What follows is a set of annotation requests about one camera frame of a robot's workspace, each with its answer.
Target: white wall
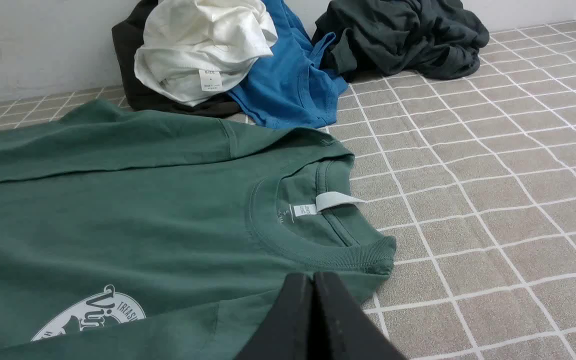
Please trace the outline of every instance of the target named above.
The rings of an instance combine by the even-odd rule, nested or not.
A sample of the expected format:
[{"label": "white wall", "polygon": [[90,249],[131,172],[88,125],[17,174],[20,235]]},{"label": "white wall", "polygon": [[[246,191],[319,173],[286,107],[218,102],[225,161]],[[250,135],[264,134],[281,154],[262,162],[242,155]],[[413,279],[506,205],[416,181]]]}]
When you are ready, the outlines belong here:
[{"label": "white wall", "polygon": [[[328,2],[286,0],[309,32]],[[463,2],[490,30],[572,19],[576,12],[576,0]],[[0,101],[120,84],[110,29],[136,3],[0,0]]]}]

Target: green t-shirt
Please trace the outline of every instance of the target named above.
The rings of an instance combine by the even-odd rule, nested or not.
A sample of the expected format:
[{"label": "green t-shirt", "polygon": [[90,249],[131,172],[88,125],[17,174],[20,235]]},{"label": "green t-shirt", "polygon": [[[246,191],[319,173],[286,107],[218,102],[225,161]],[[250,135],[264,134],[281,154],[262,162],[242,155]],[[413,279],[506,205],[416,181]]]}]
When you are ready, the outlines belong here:
[{"label": "green t-shirt", "polygon": [[291,272],[367,298],[394,239],[354,205],[294,214],[350,194],[353,158],[317,130],[100,100],[0,132],[0,359],[231,359]]}]

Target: pile of clothes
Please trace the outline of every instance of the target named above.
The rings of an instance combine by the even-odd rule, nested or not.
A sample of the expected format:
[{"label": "pile of clothes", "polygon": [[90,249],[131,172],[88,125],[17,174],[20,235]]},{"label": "pile of clothes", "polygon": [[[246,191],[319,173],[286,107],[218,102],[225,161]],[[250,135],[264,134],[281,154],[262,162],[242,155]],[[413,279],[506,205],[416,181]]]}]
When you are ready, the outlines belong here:
[{"label": "pile of clothes", "polygon": [[283,0],[141,0],[112,28],[128,104],[268,128],[336,121],[346,80],[478,70],[489,32],[460,0],[332,0],[310,39]]}]

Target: white graphic print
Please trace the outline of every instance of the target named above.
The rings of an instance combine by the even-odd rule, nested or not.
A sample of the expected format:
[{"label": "white graphic print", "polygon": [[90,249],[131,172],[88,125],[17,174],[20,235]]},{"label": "white graphic print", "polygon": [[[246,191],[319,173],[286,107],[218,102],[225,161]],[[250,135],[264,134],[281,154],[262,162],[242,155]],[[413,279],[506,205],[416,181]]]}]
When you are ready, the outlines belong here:
[{"label": "white graphic print", "polygon": [[146,319],[142,306],[134,298],[115,292],[114,285],[106,285],[103,292],[89,296],[57,315],[32,341],[140,319]]}]

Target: clothing tag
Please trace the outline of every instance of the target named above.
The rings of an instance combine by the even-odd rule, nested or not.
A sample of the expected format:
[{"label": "clothing tag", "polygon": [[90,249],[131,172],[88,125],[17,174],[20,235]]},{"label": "clothing tag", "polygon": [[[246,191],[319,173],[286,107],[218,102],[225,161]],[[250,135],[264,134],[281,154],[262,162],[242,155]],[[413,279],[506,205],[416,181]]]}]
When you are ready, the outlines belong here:
[{"label": "clothing tag", "polygon": [[222,75],[219,73],[219,71],[199,69],[199,81],[201,82],[201,91],[224,91],[224,86],[222,85]]},{"label": "clothing tag", "polygon": [[317,206],[315,206],[314,203],[309,203],[308,205],[295,205],[293,206],[293,209],[295,217],[317,214]]},{"label": "clothing tag", "polygon": [[317,212],[325,210],[328,208],[336,207],[342,204],[360,204],[366,201],[349,196],[347,194],[339,193],[336,191],[330,191],[327,193],[320,193],[315,198],[315,203],[317,203]]}]

